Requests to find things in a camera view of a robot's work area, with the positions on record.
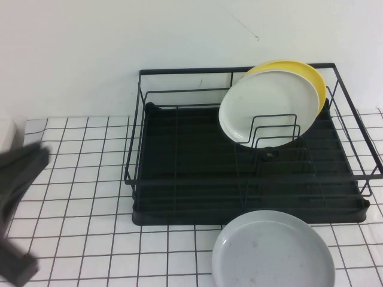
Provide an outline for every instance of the black object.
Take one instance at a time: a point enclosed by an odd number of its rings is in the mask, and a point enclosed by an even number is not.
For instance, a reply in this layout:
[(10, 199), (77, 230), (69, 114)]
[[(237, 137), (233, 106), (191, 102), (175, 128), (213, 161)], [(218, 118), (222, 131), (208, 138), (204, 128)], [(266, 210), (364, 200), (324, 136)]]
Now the black object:
[(31, 254), (20, 252), (4, 238), (5, 231), (25, 192), (49, 163), (49, 150), (33, 143), (0, 154), (0, 275), (23, 286), (38, 270)]
[[(294, 141), (277, 148), (251, 149), (231, 141), (218, 122), (219, 104), (154, 105), (149, 94), (197, 93), (195, 90), (141, 90), (143, 75), (228, 73), (246, 68), (168, 69), (140, 71), (136, 114), (129, 146), (125, 183), (133, 189), (133, 221), (138, 225), (227, 224), (242, 213), (279, 210), (307, 223), (361, 222), (372, 195), (369, 181), (383, 178), (383, 166), (368, 137), (342, 79), (332, 63), (312, 64), (332, 69), (358, 130), (376, 167), (365, 171), (344, 119), (335, 102), (335, 90), (312, 127)], [(334, 127), (335, 108), (346, 138), (360, 165), (354, 175)], [(253, 146), (257, 145), (249, 135)], [(366, 181), (359, 190), (357, 181)]]

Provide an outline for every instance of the drip tray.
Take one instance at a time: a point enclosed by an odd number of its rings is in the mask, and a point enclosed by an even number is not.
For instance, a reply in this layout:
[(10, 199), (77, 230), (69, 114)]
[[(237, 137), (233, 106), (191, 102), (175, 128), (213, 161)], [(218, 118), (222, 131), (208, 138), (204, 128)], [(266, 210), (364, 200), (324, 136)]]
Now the drip tray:
[(311, 128), (277, 148), (233, 143), (218, 122), (219, 105), (145, 106), (133, 193), (137, 225), (227, 224), (254, 210), (278, 210), (307, 223), (362, 222), (369, 201), (356, 181), (254, 184), (249, 178), (352, 175), (328, 101)]

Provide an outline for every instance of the dish rack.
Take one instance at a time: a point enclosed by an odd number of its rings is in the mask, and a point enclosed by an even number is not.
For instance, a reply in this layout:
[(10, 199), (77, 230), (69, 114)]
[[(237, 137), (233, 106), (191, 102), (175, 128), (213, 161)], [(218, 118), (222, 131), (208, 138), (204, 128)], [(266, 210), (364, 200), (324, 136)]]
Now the dish rack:
[(335, 64), (310, 65), (333, 84), (322, 111), (302, 135), (296, 115), (267, 115), (294, 119), (292, 141), (262, 149), (253, 126), (248, 148), (218, 121), (224, 94), (252, 67), (141, 70), (124, 174), (133, 222), (227, 224), (261, 209), (307, 223), (364, 221), (382, 163)]

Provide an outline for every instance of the white plate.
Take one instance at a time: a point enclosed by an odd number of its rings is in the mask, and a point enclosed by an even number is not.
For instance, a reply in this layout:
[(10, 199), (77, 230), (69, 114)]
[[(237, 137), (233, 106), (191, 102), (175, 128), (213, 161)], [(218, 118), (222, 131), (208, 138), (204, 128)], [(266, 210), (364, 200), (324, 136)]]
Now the white plate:
[[(244, 77), (230, 88), (221, 102), (219, 120), (233, 141), (264, 148), (286, 144), (293, 140), (293, 135), (305, 133), (317, 117), (318, 108), (318, 93), (304, 77), (285, 70), (267, 70)], [(257, 117), (251, 129), (254, 116), (281, 114), (296, 114), (297, 118)], [(293, 127), (295, 119), (300, 131)]]
[(218, 287), (333, 287), (335, 268), (322, 238), (302, 220), (261, 210), (230, 222), (212, 255)]

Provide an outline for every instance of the grid pattern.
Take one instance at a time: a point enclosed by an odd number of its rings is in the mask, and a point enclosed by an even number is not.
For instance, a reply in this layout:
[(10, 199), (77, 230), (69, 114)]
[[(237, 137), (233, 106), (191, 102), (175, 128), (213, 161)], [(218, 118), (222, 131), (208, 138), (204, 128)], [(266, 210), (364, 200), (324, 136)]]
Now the grid pattern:
[[(382, 111), (360, 114), (382, 157)], [(350, 134), (357, 130), (347, 116), (343, 119)], [(348, 153), (344, 127), (334, 122)], [(27, 286), (215, 286), (212, 248), (223, 226), (132, 223), (132, 190), (123, 182), (129, 123), (129, 117), (28, 121), (25, 144), (49, 146), (51, 162), (25, 194), (7, 231), (15, 245), (39, 258), (39, 272)], [(367, 147), (358, 145), (363, 138), (355, 135), (352, 141), (363, 158)], [(360, 167), (349, 154), (357, 174)], [(364, 167), (370, 160), (368, 150), (365, 154)], [(336, 287), (383, 286), (383, 181), (370, 183), (366, 221), (312, 225), (333, 255)]]

